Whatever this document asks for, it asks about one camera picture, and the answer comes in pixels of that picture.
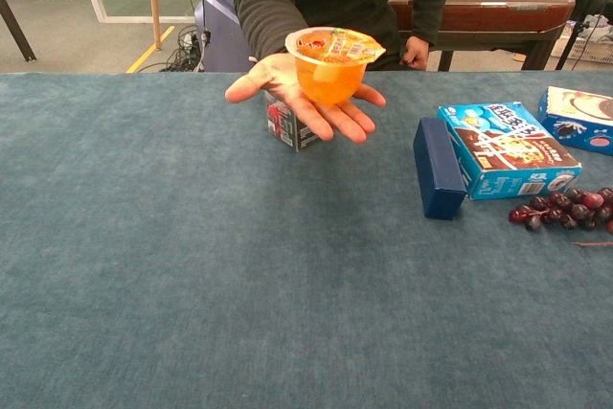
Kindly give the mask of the person's left hand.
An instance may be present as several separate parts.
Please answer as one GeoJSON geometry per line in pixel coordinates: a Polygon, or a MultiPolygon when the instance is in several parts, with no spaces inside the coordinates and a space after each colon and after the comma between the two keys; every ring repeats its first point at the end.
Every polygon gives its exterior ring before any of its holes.
{"type": "Polygon", "coordinates": [[[410,36],[406,41],[406,50],[400,62],[411,69],[425,71],[429,58],[429,47],[428,41],[410,36]]]}

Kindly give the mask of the person's right hand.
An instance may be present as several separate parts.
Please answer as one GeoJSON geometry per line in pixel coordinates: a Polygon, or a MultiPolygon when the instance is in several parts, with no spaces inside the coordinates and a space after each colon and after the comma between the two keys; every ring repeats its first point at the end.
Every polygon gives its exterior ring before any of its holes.
{"type": "Polygon", "coordinates": [[[229,86],[225,98],[230,103],[244,102],[261,90],[284,102],[323,141],[339,132],[362,144],[375,132],[375,122],[350,99],[330,106],[311,101],[299,86],[294,57],[288,53],[258,61],[229,86]]]}

